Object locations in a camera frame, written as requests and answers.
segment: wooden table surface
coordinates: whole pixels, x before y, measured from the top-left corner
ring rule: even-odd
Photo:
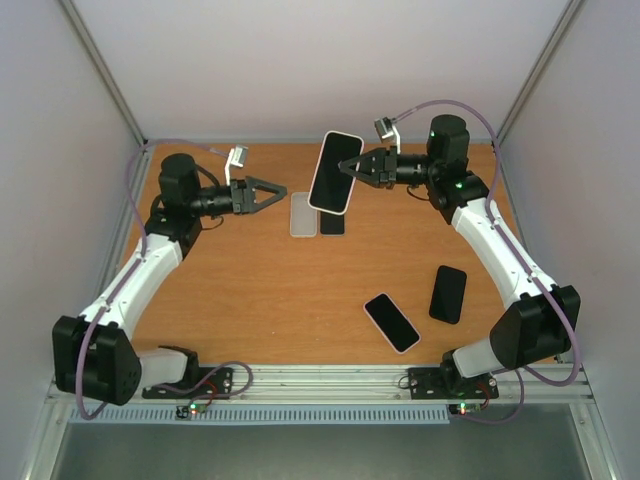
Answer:
[[[503,313],[491,278],[464,239],[403,186],[384,190],[356,182],[346,235],[290,236],[291,194],[309,191],[319,151],[319,144],[250,146],[247,166],[235,176],[286,185],[289,195],[255,215],[227,215],[223,226],[200,234],[144,312],[136,349],[179,345],[196,350],[205,363],[436,363],[443,352],[488,334]],[[420,153],[424,146],[403,145],[403,151]],[[145,219],[159,193],[160,162],[176,152],[193,155],[224,179],[221,157],[191,146],[157,147],[140,202]],[[471,147],[470,168],[487,185],[494,165],[490,146]],[[513,229],[504,189],[496,200]],[[138,235],[132,231],[129,252]],[[468,274],[458,325],[428,315],[442,264]],[[422,336],[404,355],[391,349],[363,312],[363,304],[380,292],[391,296]]]

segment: metal floor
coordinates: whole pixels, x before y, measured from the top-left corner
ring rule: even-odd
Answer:
[[[506,415],[513,407],[491,408]],[[52,479],[588,479],[567,405],[513,423],[198,426],[69,423]]]

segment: white smartphone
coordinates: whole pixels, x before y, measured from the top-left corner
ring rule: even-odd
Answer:
[[[420,333],[386,293],[364,304],[364,311],[397,353],[405,353],[420,341]]]
[[[355,178],[340,171],[340,162],[361,155],[363,147],[364,140],[355,135],[335,131],[326,133],[311,181],[309,206],[322,212],[344,215]]]

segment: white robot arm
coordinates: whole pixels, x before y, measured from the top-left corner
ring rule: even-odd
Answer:
[[[245,156],[246,147],[236,147],[230,162],[240,167]],[[195,352],[170,346],[142,353],[133,350],[131,338],[138,320],[162,282],[193,247],[202,230],[200,217],[256,213],[287,194],[283,186],[252,177],[227,178],[227,185],[221,186],[208,172],[205,174],[213,177],[215,184],[202,188],[198,170],[202,171],[186,154],[164,159],[159,176],[161,193],[145,225],[146,236],[91,305],[78,317],[61,317],[53,327],[55,380],[60,390],[74,393],[80,374],[84,396],[124,405],[139,388],[194,383],[198,370]],[[272,196],[257,202],[256,190]],[[89,329],[91,338],[85,338]]]
[[[580,297],[572,286],[559,287],[538,267],[509,230],[495,202],[487,212],[489,189],[467,170],[465,121],[454,115],[435,117],[426,155],[401,154],[397,129],[388,118],[376,120],[375,126],[381,140],[393,139],[396,146],[344,161],[340,170],[377,188],[425,185],[429,202],[478,255],[506,309],[487,338],[444,354],[440,370],[452,398],[462,385],[476,382],[481,375],[567,351],[571,346],[567,330],[545,293],[553,297],[572,329]]]

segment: smartphone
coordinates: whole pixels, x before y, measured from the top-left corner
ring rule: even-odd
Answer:
[[[347,211],[355,178],[340,171],[340,162],[359,156],[363,147],[364,140],[360,137],[327,132],[311,181],[311,207],[334,215],[343,215]]]
[[[320,212],[320,233],[329,237],[344,235],[344,215]]]
[[[455,325],[460,321],[467,274],[457,268],[441,265],[431,295],[429,315],[436,320]]]
[[[420,341],[420,334],[386,293],[364,304],[364,311],[397,353]]]

